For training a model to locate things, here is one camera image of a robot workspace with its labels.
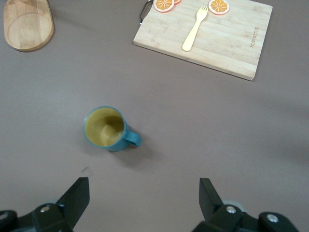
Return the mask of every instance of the wooden tray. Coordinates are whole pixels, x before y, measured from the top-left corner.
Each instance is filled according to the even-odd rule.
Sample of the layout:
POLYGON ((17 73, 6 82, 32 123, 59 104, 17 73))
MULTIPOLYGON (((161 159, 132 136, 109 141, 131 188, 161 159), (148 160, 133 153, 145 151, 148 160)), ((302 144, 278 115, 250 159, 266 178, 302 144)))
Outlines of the wooden tray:
POLYGON ((133 43, 237 77, 252 80, 262 51, 272 6, 250 0, 227 0, 225 15, 208 12, 192 49, 182 45, 204 0, 182 0, 167 13, 152 6, 133 43))
POLYGON ((43 47, 54 33, 47 0, 8 0, 4 7, 6 42, 22 52, 43 47))

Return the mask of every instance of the yellow plastic fork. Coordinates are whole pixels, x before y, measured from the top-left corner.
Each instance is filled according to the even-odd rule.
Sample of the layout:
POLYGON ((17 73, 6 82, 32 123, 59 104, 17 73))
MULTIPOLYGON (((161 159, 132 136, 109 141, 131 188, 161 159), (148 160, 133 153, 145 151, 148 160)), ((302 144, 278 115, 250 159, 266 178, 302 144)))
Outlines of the yellow plastic fork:
POLYGON ((199 25, 204 20, 204 18, 206 18, 207 13, 208 13, 208 7, 206 7, 206 6, 202 6, 197 11, 197 20, 196 20, 194 26, 192 27, 190 33, 188 34, 187 38, 183 42, 183 50, 184 51, 187 52, 187 51, 189 51, 191 49, 192 44, 194 42, 194 39, 195 39, 195 37, 197 35, 197 30, 199 28, 199 25))

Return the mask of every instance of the blue mug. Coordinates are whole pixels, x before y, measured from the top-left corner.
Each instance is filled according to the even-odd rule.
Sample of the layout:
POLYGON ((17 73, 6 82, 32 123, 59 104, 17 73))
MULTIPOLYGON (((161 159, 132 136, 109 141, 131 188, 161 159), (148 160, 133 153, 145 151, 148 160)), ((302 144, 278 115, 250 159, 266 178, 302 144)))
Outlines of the blue mug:
POLYGON ((122 114, 110 106, 101 106, 84 119, 84 135, 92 145, 108 151, 120 151, 129 144, 140 146, 141 137, 132 132, 122 114))

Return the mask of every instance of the screw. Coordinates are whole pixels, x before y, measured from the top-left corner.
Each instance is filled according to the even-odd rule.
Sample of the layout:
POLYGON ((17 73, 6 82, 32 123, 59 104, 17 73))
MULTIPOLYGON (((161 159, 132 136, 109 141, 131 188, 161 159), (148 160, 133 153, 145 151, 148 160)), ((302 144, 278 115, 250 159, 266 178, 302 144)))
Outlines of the screw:
POLYGON ((6 219, 7 217, 8 217, 8 213, 7 212, 5 212, 4 214, 1 214, 0 215, 0 221, 6 219))
POLYGON ((228 206, 228 207, 226 208, 226 210, 227 210, 227 212, 229 212, 230 214, 236 213, 236 209, 235 209, 234 207, 232 207, 232 206, 228 206))
POLYGON ((44 206, 42 209, 40 209, 40 212, 44 213, 44 212, 48 211, 49 209, 50 209, 49 205, 47 205, 47 206, 44 206))
POLYGON ((271 222, 274 222, 274 223, 279 222, 279 219, 275 215, 273 215, 273 214, 267 214, 266 217, 271 222))

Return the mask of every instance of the toy orange slice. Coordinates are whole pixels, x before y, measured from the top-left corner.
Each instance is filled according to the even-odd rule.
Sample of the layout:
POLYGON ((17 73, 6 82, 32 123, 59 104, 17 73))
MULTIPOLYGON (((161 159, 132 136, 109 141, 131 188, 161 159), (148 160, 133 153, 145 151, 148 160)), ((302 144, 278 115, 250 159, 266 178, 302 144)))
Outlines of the toy orange slice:
POLYGON ((214 13, 215 15, 224 15, 228 12, 230 6, 225 0, 211 0, 208 3, 208 8, 210 12, 214 13))
POLYGON ((175 0, 154 0, 154 8, 159 12, 168 12, 175 5, 175 0))

